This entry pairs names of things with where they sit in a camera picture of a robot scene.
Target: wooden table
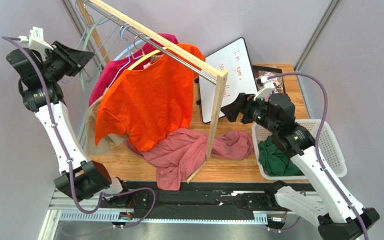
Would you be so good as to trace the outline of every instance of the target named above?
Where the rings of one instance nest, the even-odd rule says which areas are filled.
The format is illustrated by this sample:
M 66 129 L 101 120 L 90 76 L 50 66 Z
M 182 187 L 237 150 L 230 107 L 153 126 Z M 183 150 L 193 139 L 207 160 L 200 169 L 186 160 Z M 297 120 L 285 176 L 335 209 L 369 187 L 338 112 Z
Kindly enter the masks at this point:
M 293 66 L 290 64 L 261 64 L 266 67 L 277 67 L 283 73 L 293 73 Z M 295 116 L 297 119 L 308 119 L 303 96 L 300 91 L 299 83 L 295 76 L 284 77 L 286 93 L 295 104 Z M 195 100 L 199 98 L 198 85 L 195 84 Z M 242 116 L 238 117 L 237 122 L 229 122 L 222 118 L 218 122 L 216 137 L 221 136 L 232 130 L 240 130 L 252 135 L 252 125 L 243 125 L 239 122 Z M 191 130 L 208 133 L 210 124 L 204 124 L 201 119 L 200 106 L 193 108 L 193 118 L 190 124 Z M 127 149 L 123 144 L 113 146 L 111 152 L 105 155 L 91 156 L 92 160 L 102 163 L 112 177 L 118 177 L 125 181 L 156 181 L 156 169 Z M 262 177 L 257 165 L 256 154 L 253 152 L 242 161 L 227 160 L 212 157 L 202 170 L 193 179 L 193 182 L 228 182 L 228 183 L 261 183 L 272 182 Z M 297 180 L 290 182 L 305 182 L 307 180 Z

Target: wooden frame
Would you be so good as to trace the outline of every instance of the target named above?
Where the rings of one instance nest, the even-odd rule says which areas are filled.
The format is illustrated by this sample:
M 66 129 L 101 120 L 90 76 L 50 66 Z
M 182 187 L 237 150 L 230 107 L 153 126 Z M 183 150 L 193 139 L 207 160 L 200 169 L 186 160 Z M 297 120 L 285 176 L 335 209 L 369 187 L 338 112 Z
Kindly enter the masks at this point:
M 216 137 L 216 131 L 217 131 L 217 125 L 219 123 L 219 116 L 220 116 L 220 110 L 222 107 L 222 101 L 223 101 L 223 95 L 225 92 L 226 82 L 228 79 L 228 73 L 229 71 L 226 69 L 223 69 L 222 71 L 215 69 L 208 63 L 200 60 L 199 58 L 195 57 L 194 55 L 190 54 L 189 52 L 183 50 L 176 44 L 168 41 L 167 39 L 163 38 L 162 36 L 158 35 L 154 31 L 150 30 L 149 28 L 143 26 L 142 24 L 138 23 L 137 21 L 133 20 L 132 18 L 128 17 L 127 15 L 121 13 L 120 11 L 116 10 L 115 8 L 111 7 L 110 5 L 104 3 L 101 0 L 89 0 L 91 3 L 97 5 L 104 11 L 108 12 L 109 14 L 117 17 L 121 21 L 125 22 L 126 24 L 132 26 L 136 30 L 144 33 L 148 37 L 152 38 L 153 40 L 157 41 L 164 47 L 169 48 L 172 52 L 177 54 L 178 56 L 185 59 L 187 62 L 190 62 L 191 64 L 195 65 L 196 67 L 206 71 L 213 77 L 217 79 L 217 84 L 215 87 L 215 96 L 214 96 L 214 104 L 212 107 L 212 115 L 211 115 L 211 123 L 210 123 L 210 129 L 208 134 L 208 144 L 206 149 L 206 159 L 205 163 L 196 171 L 194 172 L 189 179 L 187 180 L 188 183 L 192 181 L 192 179 L 198 174 L 198 172 L 204 167 L 204 165 L 207 163 L 207 161 L 211 158 L 211 152 L 213 150 L 213 144 L 214 139 Z

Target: pink shirt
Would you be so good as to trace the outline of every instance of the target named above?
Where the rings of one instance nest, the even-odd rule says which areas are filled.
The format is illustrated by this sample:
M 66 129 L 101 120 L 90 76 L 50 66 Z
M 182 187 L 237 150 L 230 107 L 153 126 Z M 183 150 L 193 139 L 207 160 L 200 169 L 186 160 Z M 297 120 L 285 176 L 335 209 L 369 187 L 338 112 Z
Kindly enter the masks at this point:
M 160 36 L 167 39 L 168 41 L 178 44 L 179 41 L 177 40 L 176 36 L 161 33 Z M 151 39 L 152 42 L 158 44 L 160 47 L 162 47 L 161 44 L 156 42 L 155 40 Z M 145 54 L 150 54 L 156 49 L 151 46 L 150 44 L 146 43 L 142 49 L 144 50 Z M 140 55 L 142 55 L 143 52 L 141 50 L 134 53 L 134 57 L 137 58 Z M 129 65 L 127 65 L 119 74 L 118 77 L 123 73 L 125 69 L 128 69 L 131 65 L 133 65 L 135 62 L 137 62 L 133 57 L 131 57 L 131 62 Z M 147 59 L 143 61 L 141 64 L 139 64 L 135 70 L 143 69 L 143 66 L 148 64 L 151 59 Z M 114 80 L 115 76 L 117 75 L 118 71 L 124 67 L 129 62 L 129 58 L 126 57 L 124 59 L 118 60 L 118 61 L 111 61 L 103 70 L 102 75 L 100 76 L 99 80 L 96 83 L 96 86 L 93 89 L 93 92 L 91 93 L 90 100 L 88 101 L 88 106 L 90 107 L 94 102 L 96 102 L 100 97 L 103 96 L 105 90 L 109 88 L 109 85 L 111 85 L 112 81 Z
M 156 168 L 156 184 L 166 191 L 178 191 L 206 160 L 206 133 L 180 128 L 147 152 L 125 145 Z M 243 131 L 230 131 L 214 140 L 211 155 L 221 159 L 243 160 L 254 151 L 253 139 Z

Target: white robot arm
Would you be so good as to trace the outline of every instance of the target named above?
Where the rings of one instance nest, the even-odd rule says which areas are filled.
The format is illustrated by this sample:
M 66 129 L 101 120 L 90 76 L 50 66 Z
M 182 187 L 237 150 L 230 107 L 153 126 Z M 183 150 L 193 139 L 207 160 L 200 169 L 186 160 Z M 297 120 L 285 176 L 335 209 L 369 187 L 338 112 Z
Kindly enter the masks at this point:
M 278 181 L 265 190 L 271 201 L 269 205 L 298 214 L 317 227 L 324 240 L 358 238 L 380 219 L 380 215 L 374 208 L 364 208 L 328 164 L 323 164 L 325 168 L 322 168 L 317 151 L 323 162 L 324 156 L 320 149 L 316 149 L 315 139 L 309 131 L 296 123 L 296 107 L 290 97 L 273 94 L 265 101 L 275 86 L 267 77 L 262 77 L 259 83 L 264 89 L 257 95 L 241 93 L 234 103 L 222 107 L 221 111 L 230 122 L 236 122 L 239 113 L 242 113 L 243 124 L 256 122 L 271 132 L 276 147 L 304 173 L 323 201 L 323 204 L 315 202 Z M 350 205 L 343 193 L 351 202 Z
M 20 49 L 12 51 L 7 56 L 7 61 L 20 74 L 19 93 L 23 97 L 25 107 L 42 123 L 56 152 L 61 174 L 61 177 L 54 180 L 57 189 L 72 198 L 72 183 L 69 178 L 72 174 L 75 176 L 73 184 L 79 202 L 99 193 L 118 194 L 127 190 L 122 181 L 110 178 L 106 168 L 98 162 L 91 161 L 81 148 L 69 119 L 62 89 L 58 85 L 62 77 L 73 77 L 78 74 L 93 58 L 94 53 L 71 49 L 57 41 L 49 45 L 44 41 L 43 30 L 37 27 L 31 30 L 29 37 L 21 36 L 19 39 L 21 42 L 29 43 L 30 49 L 24 50 L 34 62 L 39 63 L 38 67 L 50 99 L 50 108 L 38 74 L 22 51 Z M 39 59 L 40 55 L 44 56 L 45 60 Z

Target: plastic basket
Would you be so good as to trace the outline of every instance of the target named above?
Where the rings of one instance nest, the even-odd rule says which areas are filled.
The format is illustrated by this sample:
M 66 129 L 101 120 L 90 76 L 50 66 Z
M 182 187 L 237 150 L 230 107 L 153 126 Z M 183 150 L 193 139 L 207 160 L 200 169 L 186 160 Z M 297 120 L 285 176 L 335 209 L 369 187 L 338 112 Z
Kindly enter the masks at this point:
M 321 125 L 319 119 L 299 119 L 296 121 L 298 124 L 309 130 L 310 134 L 314 138 L 318 133 L 318 128 Z M 263 168 L 263 165 L 259 162 L 259 143 L 265 142 L 272 133 L 266 130 L 264 127 L 254 123 L 252 126 L 252 141 L 254 142 L 254 151 L 257 158 L 257 164 L 260 168 L 261 175 L 271 181 L 288 181 L 288 180 L 307 180 L 306 176 L 269 176 Z M 325 161 L 332 168 L 337 177 L 342 178 L 348 174 L 348 168 L 346 167 L 345 158 L 343 157 L 342 150 L 337 142 L 334 132 L 328 123 L 325 122 L 322 133 L 319 139 L 319 147 L 322 151 Z

